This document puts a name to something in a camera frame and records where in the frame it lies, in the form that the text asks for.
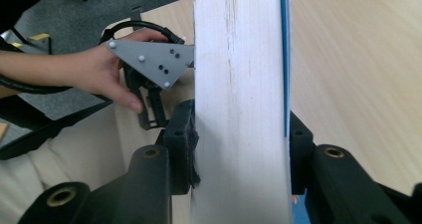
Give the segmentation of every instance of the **gray floor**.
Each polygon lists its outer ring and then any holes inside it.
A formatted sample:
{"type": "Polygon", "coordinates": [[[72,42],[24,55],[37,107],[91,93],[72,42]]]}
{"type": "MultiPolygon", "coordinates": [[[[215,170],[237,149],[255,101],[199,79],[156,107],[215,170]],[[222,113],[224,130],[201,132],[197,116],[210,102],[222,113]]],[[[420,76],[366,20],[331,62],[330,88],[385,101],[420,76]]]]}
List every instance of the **gray floor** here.
{"type": "MultiPolygon", "coordinates": [[[[73,53],[95,46],[108,24],[127,18],[133,12],[145,12],[174,1],[177,0],[42,0],[22,16],[15,28],[24,37],[47,32],[53,40],[54,54],[73,53]]],[[[9,42],[14,41],[18,40],[11,36],[9,42]]],[[[55,95],[20,96],[52,119],[100,101],[76,89],[55,95]]],[[[0,145],[28,131],[10,125],[0,145]]]]}

